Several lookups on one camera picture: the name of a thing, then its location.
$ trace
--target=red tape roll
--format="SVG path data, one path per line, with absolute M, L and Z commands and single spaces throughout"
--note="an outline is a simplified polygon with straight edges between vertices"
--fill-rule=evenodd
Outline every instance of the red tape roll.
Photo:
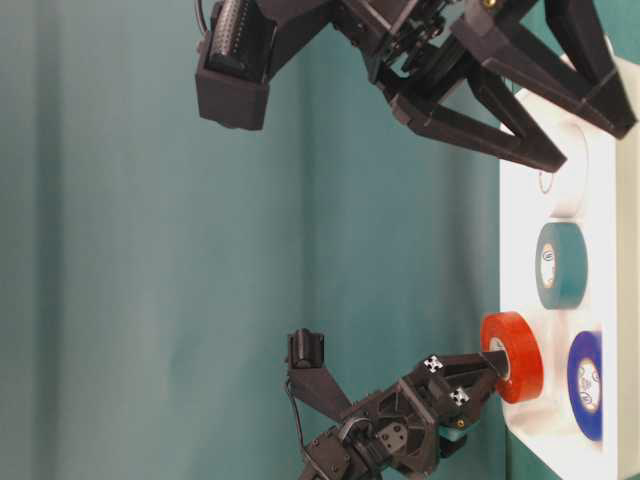
M 488 315 L 482 325 L 482 349 L 507 352 L 508 378 L 496 387 L 505 402 L 519 403 L 540 396 L 544 385 L 542 357 L 531 328 L 520 314 Z

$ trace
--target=cable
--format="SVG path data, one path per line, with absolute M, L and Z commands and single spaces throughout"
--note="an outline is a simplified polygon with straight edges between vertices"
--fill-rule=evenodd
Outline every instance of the cable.
M 302 422 L 300 422 L 300 412 L 298 411 L 298 404 L 296 403 L 296 399 L 293 397 L 293 392 L 291 391 L 291 380 L 287 380 L 284 384 L 284 390 L 287 392 L 287 397 L 289 397 L 289 401 L 291 402 L 291 408 L 293 410 L 293 416 L 296 421 L 296 431 L 298 433 L 298 442 L 300 443 L 300 453 L 305 461 L 309 462 L 311 466 L 315 469 L 316 473 L 322 477 L 322 480 L 331 480 L 331 478 L 322 470 L 322 467 L 316 463 L 316 461 L 311 458 L 309 452 L 307 452 L 306 447 L 304 446 L 304 437 L 302 436 Z
M 202 11 L 202 0 L 193 0 L 193 8 L 196 12 L 196 23 L 198 24 L 198 29 L 204 37 L 209 31 L 209 28 L 207 27 L 207 22 L 204 19 L 204 12 Z

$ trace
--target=green tape roll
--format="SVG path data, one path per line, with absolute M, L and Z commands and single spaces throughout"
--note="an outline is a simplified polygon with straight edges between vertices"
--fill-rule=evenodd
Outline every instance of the green tape roll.
M 547 223 L 536 249 L 536 283 L 545 308 L 576 308 L 587 288 L 587 246 L 575 223 Z

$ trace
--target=tape roll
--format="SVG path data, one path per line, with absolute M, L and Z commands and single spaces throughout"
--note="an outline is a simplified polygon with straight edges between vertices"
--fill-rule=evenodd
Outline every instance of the tape roll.
M 507 353 L 508 372 L 496 386 L 505 402 L 519 403 L 540 396 L 544 385 L 542 357 L 529 324 L 519 313 L 488 315 L 482 325 L 482 349 Z
M 578 214 L 589 171 L 587 140 L 577 125 L 565 123 L 554 128 L 554 143 L 567 157 L 556 173 L 540 171 L 538 190 L 550 217 L 571 218 Z
M 548 223 L 538 237 L 536 284 L 548 310 L 576 308 L 587 288 L 587 246 L 575 223 Z
M 569 351 L 567 363 L 569 399 L 582 433 L 602 440 L 602 337 L 599 332 L 580 333 Z

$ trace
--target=teal backdrop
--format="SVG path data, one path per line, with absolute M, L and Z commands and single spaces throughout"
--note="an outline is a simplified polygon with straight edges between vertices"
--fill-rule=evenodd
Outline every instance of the teal backdrop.
M 640 61 L 640 4 L 597 3 Z M 497 160 L 398 125 L 329 30 L 265 131 L 201 121 L 197 39 L 190 2 L 2 6 L 0 478 L 297 478 L 286 333 L 356 399 L 499 308 Z M 470 472 L 555 478 L 495 399 L 433 478 Z

